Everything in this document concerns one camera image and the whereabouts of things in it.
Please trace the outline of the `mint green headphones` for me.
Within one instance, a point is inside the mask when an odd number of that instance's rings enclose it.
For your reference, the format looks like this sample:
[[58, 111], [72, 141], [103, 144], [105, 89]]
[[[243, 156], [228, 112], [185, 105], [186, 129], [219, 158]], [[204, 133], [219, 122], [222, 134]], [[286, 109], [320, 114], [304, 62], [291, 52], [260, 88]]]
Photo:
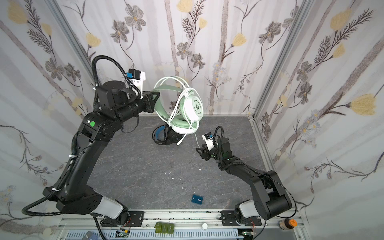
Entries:
[[162, 90], [178, 92], [180, 95], [173, 111], [169, 114], [158, 100], [155, 103], [156, 114], [173, 131], [182, 135], [177, 142], [180, 145], [187, 135], [195, 134], [204, 116], [204, 108], [199, 93], [183, 78], [177, 76], [163, 77], [155, 84], [154, 92]]

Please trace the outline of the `black blue headphones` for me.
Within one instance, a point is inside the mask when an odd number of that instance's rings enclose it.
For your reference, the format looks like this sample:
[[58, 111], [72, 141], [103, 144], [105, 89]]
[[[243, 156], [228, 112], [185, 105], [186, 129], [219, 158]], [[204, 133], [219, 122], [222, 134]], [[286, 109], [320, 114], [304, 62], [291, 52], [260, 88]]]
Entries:
[[182, 139], [181, 134], [176, 133], [167, 124], [158, 126], [152, 132], [152, 139], [157, 145], [168, 146], [171, 144], [177, 144]]

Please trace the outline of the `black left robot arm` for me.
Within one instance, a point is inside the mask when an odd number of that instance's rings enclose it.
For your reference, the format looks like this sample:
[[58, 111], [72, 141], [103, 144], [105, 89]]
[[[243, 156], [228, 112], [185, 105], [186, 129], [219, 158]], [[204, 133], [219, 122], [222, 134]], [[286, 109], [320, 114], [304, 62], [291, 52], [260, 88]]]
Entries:
[[[113, 63], [124, 76], [124, 81], [100, 84], [97, 62]], [[111, 57], [99, 55], [92, 60], [95, 82], [94, 109], [87, 114], [71, 143], [71, 154], [58, 181], [43, 191], [43, 198], [27, 205], [22, 213], [32, 217], [50, 217], [62, 214], [105, 216], [122, 225], [130, 219], [129, 210], [116, 200], [96, 192], [87, 185], [103, 150], [113, 136], [124, 128], [124, 122], [138, 118], [140, 113], [154, 113], [160, 93], [141, 91], [132, 83], [139, 80], [139, 70], [125, 71]]]

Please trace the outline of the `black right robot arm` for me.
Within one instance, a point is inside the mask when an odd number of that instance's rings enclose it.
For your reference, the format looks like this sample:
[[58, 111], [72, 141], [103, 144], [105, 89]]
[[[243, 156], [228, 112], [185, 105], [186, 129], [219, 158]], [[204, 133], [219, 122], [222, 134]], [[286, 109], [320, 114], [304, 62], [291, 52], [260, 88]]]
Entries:
[[215, 132], [203, 134], [205, 141], [196, 152], [205, 160], [215, 160], [222, 172], [235, 176], [250, 187], [252, 205], [264, 220], [280, 217], [280, 214], [293, 206], [293, 196], [285, 188], [274, 171], [262, 171], [244, 163], [231, 150], [229, 139], [224, 137], [224, 129], [218, 126]]

